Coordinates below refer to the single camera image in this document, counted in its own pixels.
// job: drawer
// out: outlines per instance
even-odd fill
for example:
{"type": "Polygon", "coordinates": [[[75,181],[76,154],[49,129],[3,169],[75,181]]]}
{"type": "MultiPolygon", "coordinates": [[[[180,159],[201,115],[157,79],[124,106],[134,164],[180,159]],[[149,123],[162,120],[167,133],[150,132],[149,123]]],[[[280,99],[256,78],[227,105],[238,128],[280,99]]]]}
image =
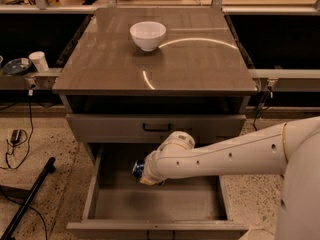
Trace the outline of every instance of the drawer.
{"type": "Polygon", "coordinates": [[[229,216],[223,180],[196,177],[140,184],[136,159],[153,144],[103,144],[82,217],[67,229],[80,239],[239,239],[248,228],[229,216]]]}
{"type": "Polygon", "coordinates": [[[197,144],[238,136],[244,115],[68,114],[77,141],[83,143],[161,143],[173,131],[186,131],[197,144]]]}

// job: black handle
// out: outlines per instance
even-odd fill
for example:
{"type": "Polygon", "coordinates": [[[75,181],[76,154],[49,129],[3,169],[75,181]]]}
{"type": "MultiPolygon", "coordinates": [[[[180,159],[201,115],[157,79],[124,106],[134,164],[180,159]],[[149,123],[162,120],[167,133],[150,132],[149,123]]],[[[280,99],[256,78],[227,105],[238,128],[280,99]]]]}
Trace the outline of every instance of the black handle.
{"type": "Polygon", "coordinates": [[[146,124],[142,125],[142,128],[146,132],[169,132],[171,131],[171,124],[146,124]]]}

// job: floor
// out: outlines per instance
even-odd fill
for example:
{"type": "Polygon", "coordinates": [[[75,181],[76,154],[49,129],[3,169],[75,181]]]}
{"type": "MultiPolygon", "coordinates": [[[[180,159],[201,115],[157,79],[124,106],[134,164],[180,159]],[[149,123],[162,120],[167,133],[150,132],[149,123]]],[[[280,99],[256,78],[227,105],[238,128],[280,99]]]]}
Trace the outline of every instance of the floor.
{"type": "MultiPolygon", "coordinates": [[[[81,220],[93,164],[82,144],[78,144],[65,120],[61,107],[44,109],[31,106],[32,120],[28,106],[14,106],[0,112],[0,166],[7,167],[6,139],[13,129],[25,130],[30,139],[30,152],[18,169],[1,169],[0,185],[30,189],[50,157],[55,157],[56,171],[49,174],[32,202],[32,207],[43,216],[48,239],[76,239],[66,230],[68,222],[81,220]]],[[[254,131],[252,113],[242,133],[254,131]]],[[[314,116],[313,111],[294,113],[269,112],[265,118],[256,121],[256,127],[263,129],[283,121],[314,116]]],[[[15,167],[27,151],[27,142],[17,147],[9,164],[15,167]]],[[[278,175],[223,176],[231,218],[235,223],[249,226],[241,240],[271,240],[276,230],[282,179],[278,175]]],[[[18,209],[0,194],[0,235],[2,235],[18,209]]],[[[19,239],[46,239],[40,217],[29,210],[16,228],[13,236],[19,239]]]]}

